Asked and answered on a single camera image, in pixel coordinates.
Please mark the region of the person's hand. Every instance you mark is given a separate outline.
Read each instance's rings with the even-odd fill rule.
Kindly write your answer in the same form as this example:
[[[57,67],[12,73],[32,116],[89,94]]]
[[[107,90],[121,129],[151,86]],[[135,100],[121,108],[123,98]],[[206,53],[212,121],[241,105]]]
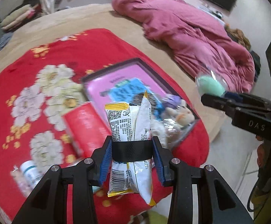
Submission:
[[[271,141],[263,136],[256,136],[256,140],[262,142],[257,148],[257,164],[263,174],[271,174]]]

